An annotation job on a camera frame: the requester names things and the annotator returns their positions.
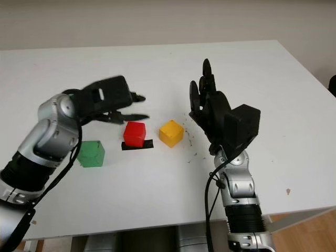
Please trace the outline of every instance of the green cube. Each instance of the green cube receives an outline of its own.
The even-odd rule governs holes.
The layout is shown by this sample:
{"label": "green cube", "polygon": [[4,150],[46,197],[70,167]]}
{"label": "green cube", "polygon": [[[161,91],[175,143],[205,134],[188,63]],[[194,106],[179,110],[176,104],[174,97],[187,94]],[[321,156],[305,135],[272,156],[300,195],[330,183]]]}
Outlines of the green cube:
{"label": "green cube", "polygon": [[77,160],[83,167],[102,167],[105,150],[100,141],[84,141]]}

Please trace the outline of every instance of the wooden floor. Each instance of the wooden floor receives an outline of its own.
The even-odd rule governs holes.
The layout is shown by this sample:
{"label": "wooden floor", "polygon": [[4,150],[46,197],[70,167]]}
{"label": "wooden floor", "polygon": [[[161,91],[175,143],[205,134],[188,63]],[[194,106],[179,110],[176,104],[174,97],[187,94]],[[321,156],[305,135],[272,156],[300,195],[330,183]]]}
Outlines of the wooden floor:
{"label": "wooden floor", "polygon": [[[273,216],[272,220],[281,218]],[[273,234],[277,252],[336,251],[336,211]]]}

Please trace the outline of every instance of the white table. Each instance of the white table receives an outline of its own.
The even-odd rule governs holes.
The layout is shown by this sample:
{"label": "white table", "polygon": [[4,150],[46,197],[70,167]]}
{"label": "white table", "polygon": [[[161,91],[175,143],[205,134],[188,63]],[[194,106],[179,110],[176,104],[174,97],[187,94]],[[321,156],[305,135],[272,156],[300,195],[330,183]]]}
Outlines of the white table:
{"label": "white table", "polygon": [[[204,221],[213,157],[188,113],[189,83],[198,81],[205,58],[232,107],[246,103],[261,110],[259,136],[247,152],[262,212],[318,209],[309,217],[334,207],[336,99],[277,41],[1,51],[2,167],[37,122],[38,106],[65,89],[124,75],[147,101],[123,112],[151,116],[146,138],[154,148],[147,150],[121,151],[124,126],[85,126],[84,140],[102,141],[103,167],[76,163],[37,207],[37,224],[25,238]],[[158,137],[171,119],[189,133],[173,149]],[[212,186],[210,199],[215,193]],[[225,218],[220,200],[213,218]]]}

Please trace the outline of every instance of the white wall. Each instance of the white wall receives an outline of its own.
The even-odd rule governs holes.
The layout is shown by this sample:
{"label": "white wall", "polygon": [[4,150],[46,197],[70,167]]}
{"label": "white wall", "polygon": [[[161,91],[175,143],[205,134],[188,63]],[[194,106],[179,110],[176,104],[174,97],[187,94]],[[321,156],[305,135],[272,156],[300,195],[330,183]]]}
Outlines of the white wall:
{"label": "white wall", "polygon": [[0,0],[1,50],[259,39],[279,40],[327,86],[336,2]]}

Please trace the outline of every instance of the yellow cube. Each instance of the yellow cube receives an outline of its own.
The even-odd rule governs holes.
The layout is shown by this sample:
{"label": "yellow cube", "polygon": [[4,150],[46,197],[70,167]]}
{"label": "yellow cube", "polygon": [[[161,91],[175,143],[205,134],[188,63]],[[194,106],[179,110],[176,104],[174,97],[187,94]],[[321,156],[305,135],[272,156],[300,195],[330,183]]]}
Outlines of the yellow cube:
{"label": "yellow cube", "polygon": [[183,132],[184,129],[181,125],[170,120],[160,128],[159,138],[162,142],[172,148],[183,139]]}

